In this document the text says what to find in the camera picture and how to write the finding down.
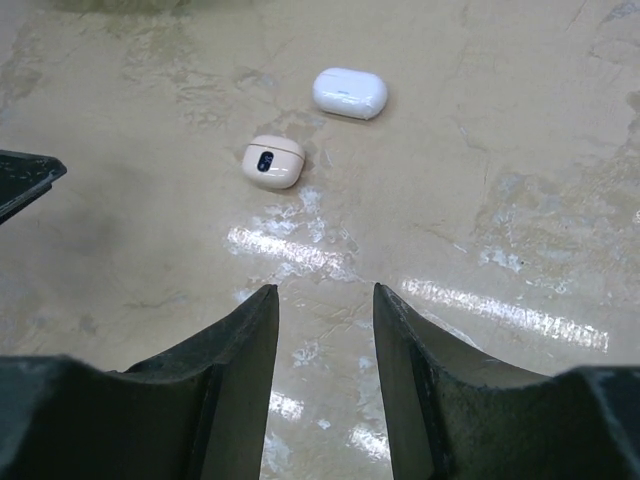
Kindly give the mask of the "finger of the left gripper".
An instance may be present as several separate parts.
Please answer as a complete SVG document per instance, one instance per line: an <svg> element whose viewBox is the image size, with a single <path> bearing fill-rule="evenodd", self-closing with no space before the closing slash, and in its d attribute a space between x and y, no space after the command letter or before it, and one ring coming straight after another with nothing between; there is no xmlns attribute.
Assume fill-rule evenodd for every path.
<svg viewBox="0 0 640 480"><path fill-rule="evenodd" d="M66 166L55 157L2 150L1 223L46 194L66 173Z"/></svg>

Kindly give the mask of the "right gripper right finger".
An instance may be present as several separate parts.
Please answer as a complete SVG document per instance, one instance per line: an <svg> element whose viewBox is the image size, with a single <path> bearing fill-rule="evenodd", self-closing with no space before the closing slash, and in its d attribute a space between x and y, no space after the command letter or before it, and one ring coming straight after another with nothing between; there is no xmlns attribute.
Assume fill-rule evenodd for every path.
<svg viewBox="0 0 640 480"><path fill-rule="evenodd" d="M373 292L375 348L397 479L635 479L639 370L540 375Z"/></svg>

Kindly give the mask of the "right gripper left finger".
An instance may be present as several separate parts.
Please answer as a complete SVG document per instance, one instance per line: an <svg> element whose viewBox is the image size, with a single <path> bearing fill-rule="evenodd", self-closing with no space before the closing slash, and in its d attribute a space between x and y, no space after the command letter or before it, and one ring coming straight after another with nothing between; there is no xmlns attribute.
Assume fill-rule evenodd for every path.
<svg viewBox="0 0 640 480"><path fill-rule="evenodd" d="M278 291L265 285L123 372L3 357L2 477L258 478L278 333Z"/></svg>

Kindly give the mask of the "beige small charging case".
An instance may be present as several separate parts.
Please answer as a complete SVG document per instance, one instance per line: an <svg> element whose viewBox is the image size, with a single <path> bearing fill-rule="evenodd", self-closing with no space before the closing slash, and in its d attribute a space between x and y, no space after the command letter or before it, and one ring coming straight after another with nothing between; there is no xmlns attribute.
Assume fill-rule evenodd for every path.
<svg viewBox="0 0 640 480"><path fill-rule="evenodd" d="M305 156L302 146L293 140L260 135L249 142L242 160L242 170L255 185L285 190L299 180Z"/></svg>

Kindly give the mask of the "white oval charging case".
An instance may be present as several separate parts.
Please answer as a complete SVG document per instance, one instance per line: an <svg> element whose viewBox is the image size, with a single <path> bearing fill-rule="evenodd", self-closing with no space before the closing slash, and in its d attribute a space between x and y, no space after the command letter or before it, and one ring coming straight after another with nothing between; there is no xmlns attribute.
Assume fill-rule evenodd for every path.
<svg viewBox="0 0 640 480"><path fill-rule="evenodd" d="M326 113L370 120L385 108L388 89L374 73L332 67L319 73L314 80L312 98Z"/></svg>

